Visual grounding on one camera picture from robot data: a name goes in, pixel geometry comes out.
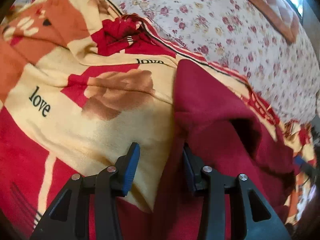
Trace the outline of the patterned love fleece blanket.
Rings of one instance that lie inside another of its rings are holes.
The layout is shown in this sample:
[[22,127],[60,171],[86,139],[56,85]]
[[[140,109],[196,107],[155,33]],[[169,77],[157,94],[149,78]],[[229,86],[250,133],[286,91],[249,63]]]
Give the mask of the patterned love fleece blanket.
[[[245,76],[161,38],[147,18],[110,0],[35,0],[1,25],[1,219],[29,239],[75,173],[115,164],[136,142],[131,191],[116,199],[124,239],[152,239],[151,218],[175,135],[174,84],[189,60],[251,109],[272,137],[314,164],[309,125],[279,120]],[[294,165],[289,226],[310,225],[310,191]]]

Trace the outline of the maroon red garment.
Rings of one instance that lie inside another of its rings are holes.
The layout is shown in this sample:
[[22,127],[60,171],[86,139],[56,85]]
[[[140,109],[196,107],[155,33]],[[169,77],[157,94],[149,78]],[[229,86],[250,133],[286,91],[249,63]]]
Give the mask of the maroon red garment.
[[225,85],[197,64],[182,60],[174,84],[175,135],[151,218],[152,239],[195,239],[202,200],[182,189],[182,148],[188,144],[221,174],[245,173],[282,221],[295,187],[293,150],[281,131],[272,137],[257,115]]

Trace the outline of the brown checkered pillow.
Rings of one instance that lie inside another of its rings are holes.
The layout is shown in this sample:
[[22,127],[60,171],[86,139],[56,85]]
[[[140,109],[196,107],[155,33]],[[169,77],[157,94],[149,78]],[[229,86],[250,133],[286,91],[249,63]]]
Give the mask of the brown checkered pillow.
[[299,17],[286,0],[248,0],[257,7],[289,43],[299,33]]

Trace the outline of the floral white quilt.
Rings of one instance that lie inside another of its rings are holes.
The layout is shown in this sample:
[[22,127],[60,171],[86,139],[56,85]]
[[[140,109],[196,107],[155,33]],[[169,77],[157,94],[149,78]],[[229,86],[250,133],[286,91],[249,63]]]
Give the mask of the floral white quilt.
[[158,33],[238,71],[284,122],[316,116],[319,64],[303,28],[285,38],[247,0],[112,0],[151,20]]

